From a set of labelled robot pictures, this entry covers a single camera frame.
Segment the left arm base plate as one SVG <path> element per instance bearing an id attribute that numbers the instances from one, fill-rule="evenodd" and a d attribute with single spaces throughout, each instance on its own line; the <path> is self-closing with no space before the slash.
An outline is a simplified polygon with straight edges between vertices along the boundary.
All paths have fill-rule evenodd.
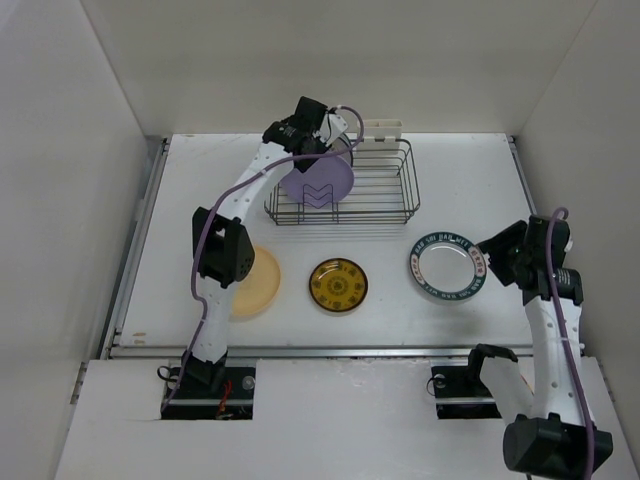
<path id="1" fill-rule="evenodd" d="M 213 388 L 184 375 L 173 393 L 180 367 L 161 366 L 158 377 L 165 382 L 160 404 L 162 420 L 252 420 L 256 365 L 227 365 Z"/>

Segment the white plate blue rim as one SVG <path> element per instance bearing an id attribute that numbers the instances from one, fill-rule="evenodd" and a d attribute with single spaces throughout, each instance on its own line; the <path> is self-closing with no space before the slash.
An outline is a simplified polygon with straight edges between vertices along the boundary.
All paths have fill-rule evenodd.
<path id="1" fill-rule="evenodd" d="M 409 272 L 417 289 L 432 303 L 468 302 L 484 287 L 487 263 L 471 240 L 448 231 L 419 238 L 408 257 Z"/>

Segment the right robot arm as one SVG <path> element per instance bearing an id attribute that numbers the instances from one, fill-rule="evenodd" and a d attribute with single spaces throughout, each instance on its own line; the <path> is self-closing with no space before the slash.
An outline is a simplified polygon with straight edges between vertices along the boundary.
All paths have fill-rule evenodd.
<path id="1" fill-rule="evenodd" d="M 508 470 L 544 479 L 589 479 L 613 452 L 611 433 L 597 428 L 581 380 L 582 278 L 564 260 L 571 244 L 567 212 L 532 215 L 478 245 L 504 286 L 522 293 L 532 337 L 534 382 L 516 354 L 478 344 L 463 369 L 472 392 L 489 391 L 505 423 Z"/>

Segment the purple plastic plate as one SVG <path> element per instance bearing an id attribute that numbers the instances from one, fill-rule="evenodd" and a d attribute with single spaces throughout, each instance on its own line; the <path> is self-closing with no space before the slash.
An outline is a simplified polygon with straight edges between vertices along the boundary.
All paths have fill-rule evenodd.
<path id="1" fill-rule="evenodd" d="M 317 160 L 305 172 L 294 168 L 280 186 L 294 202 L 318 209 L 342 201 L 354 182 L 351 165 L 340 156 L 332 156 Z"/>

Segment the small yellow patterned plate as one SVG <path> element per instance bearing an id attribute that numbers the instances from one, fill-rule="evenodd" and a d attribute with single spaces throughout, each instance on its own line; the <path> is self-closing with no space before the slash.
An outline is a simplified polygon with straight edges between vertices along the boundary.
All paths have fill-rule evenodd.
<path id="1" fill-rule="evenodd" d="M 330 258 L 318 264 L 308 280 L 308 292 L 317 307 L 346 315 L 358 309 L 367 297 L 369 280 L 364 269 L 346 258 Z"/>

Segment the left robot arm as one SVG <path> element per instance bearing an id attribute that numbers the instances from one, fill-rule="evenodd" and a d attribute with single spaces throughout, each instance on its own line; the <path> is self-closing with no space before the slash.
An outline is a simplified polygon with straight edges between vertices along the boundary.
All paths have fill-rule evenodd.
<path id="1" fill-rule="evenodd" d="M 182 355 L 178 379 L 201 396 L 223 387 L 228 325 L 235 287 L 255 260 L 246 221 L 274 186 L 294 167 L 306 170 L 324 157 L 341 130 L 332 124 L 335 108 L 301 97 L 294 113 L 273 122 L 238 180 L 214 205 L 192 217 L 193 264 L 190 288 L 202 313 Z"/>

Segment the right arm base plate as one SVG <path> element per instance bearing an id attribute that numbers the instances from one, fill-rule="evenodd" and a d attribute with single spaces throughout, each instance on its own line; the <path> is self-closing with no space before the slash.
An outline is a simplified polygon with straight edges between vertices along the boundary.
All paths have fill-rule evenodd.
<path id="1" fill-rule="evenodd" d="M 426 389 L 435 398 L 439 420 L 501 418 L 489 390 L 480 380 L 469 379 L 465 366 L 432 366 Z"/>

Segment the beige plastic plate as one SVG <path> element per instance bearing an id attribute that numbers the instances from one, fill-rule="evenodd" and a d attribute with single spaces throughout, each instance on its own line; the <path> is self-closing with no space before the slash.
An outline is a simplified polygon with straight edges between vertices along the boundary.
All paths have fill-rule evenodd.
<path id="1" fill-rule="evenodd" d="M 244 318 L 268 308 L 278 295 L 281 270 L 276 257 L 256 246 L 254 264 L 248 276 L 239 283 L 232 301 L 232 315 Z"/>

